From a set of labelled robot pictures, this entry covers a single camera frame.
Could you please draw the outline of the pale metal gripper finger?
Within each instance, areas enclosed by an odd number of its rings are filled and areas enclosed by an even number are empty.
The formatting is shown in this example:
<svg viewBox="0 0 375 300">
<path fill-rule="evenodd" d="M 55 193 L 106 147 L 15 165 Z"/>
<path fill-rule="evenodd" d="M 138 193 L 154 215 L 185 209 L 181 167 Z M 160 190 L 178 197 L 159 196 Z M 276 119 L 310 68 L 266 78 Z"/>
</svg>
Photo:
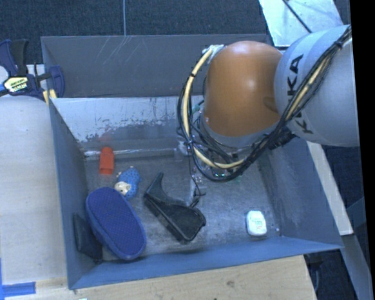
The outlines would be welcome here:
<svg viewBox="0 0 375 300">
<path fill-rule="evenodd" d="M 189 148 L 187 145 L 185 145 L 185 140 L 183 140 L 182 138 L 181 139 L 178 138 L 176 140 L 173 155 L 174 155 L 175 161 L 178 161 L 178 162 L 189 159 L 190 157 Z"/>
<path fill-rule="evenodd" d="M 191 176 L 191 207 L 195 208 L 198 204 L 201 204 L 205 196 L 207 195 L 207 186 L 204 180 L 198 174 Z"/>
</svg>

